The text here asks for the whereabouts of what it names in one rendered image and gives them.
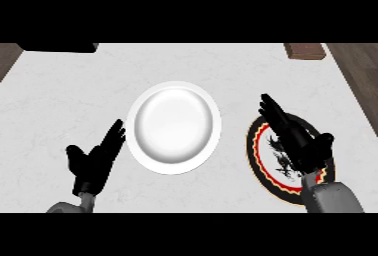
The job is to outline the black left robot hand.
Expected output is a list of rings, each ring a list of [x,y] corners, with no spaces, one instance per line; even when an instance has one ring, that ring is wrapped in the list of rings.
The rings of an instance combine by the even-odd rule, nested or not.
[[[66,147],[67,169],[75,176],[72,194],[88,193],[95,196],[104,187],[113,161],[125,142],[123,122],[116,120],[104,138],[88,154],[76,145]]]

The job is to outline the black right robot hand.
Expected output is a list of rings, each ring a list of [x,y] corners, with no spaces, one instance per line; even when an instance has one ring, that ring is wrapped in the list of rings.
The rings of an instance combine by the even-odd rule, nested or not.
[[[296,170],[308,174],[323,169],[326,160],[332,158],[333,135],[321,133],[311,137],[299,123],[289,119],[287,114],[267,94],[261,95],[258,112],[279,138]]]

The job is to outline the black red patterned plate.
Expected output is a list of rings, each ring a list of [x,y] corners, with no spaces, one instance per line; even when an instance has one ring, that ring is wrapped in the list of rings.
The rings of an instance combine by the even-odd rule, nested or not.
[[[252,121],[245,135],[249,168],[261,186],[286,203],[301,206],[301,177],[262,116]]]

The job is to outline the plain white plate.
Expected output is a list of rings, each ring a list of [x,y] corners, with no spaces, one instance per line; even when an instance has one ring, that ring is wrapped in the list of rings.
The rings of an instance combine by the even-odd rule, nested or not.
[[[137,97],[125,120],[129,153],[162,175],[194,170],[221,135],[221,115],[209,93],[185,81],[153,85]]]

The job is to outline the brown wooden block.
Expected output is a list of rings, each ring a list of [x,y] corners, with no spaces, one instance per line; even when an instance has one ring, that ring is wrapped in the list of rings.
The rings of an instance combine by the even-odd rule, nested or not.
[[[283,46],[289,59],[321,60],[326,56],[318,43],[284,43]]]

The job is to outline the black appliance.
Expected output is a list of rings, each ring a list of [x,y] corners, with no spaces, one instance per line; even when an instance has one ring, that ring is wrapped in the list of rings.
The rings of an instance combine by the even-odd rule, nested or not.
[[[94,53],[97,43],[19,43],[25,51]]]

